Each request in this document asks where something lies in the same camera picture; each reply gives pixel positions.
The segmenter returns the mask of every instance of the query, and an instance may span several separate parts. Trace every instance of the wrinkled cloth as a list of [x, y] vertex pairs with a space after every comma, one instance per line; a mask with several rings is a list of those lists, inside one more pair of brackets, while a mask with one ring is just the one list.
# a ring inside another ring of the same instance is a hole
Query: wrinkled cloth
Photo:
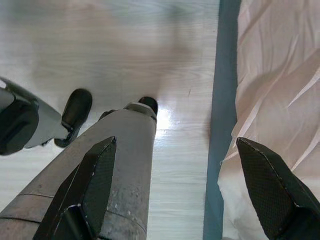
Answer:
[[241, 3], [237, 124], [218, 179], [225, 240], [268, 239], [248, 194], [237, 137], [278, 153], [320, 200], [319, 13], [318, 0]]

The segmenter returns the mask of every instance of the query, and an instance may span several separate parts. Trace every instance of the gray plastic cylinder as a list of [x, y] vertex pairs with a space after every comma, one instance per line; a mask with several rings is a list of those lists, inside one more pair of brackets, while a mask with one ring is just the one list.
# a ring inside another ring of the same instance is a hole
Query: gray plastic cylinder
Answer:
[[100, 237], [147, 238], [156, 121], [146, 105], [141, 105], [138, 111], [126, 108], [107, 115], [84, 132], [0, 213], [1, 239], [32, 239], [61, 183], [94, 144], [108, 137], [116, 137], [117, 143], [111, 193]]

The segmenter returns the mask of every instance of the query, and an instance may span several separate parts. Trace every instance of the blue-gray fabric edge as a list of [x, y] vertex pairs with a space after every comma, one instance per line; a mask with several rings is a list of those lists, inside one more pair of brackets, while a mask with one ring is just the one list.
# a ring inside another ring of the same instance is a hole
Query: blue-gray fabric edge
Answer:
[[203, 240], [221, 240], [224, 201], [218, 186], [221, 161], [237, 122], [237, 39], [241, 0], [221, 0], [213, 81]]

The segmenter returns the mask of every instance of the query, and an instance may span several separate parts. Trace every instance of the light wood laminate floor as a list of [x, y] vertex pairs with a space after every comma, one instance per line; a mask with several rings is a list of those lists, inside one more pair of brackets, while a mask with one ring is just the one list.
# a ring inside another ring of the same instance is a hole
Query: light wood laminate floor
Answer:
[[[219, 0], [0, 0], [0, 75], [60, 113], [86, 88], [92, 111], [159, 102], [150, 240], [200, 240]], [[0, 158], [0, 210], [59, 152]]]

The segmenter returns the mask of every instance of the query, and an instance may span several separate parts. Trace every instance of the wooden floor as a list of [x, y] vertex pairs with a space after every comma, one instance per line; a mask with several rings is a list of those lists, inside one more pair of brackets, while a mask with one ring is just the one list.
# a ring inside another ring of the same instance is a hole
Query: wooden floor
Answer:
[[[0, 75], [62, 112], [92, 92], [82, 132], [142, 96], [159, 102], [150, 240], [200, 240], [219, 0], [0, 0]], [[61, 149], [0, 158], [0, 209]]]

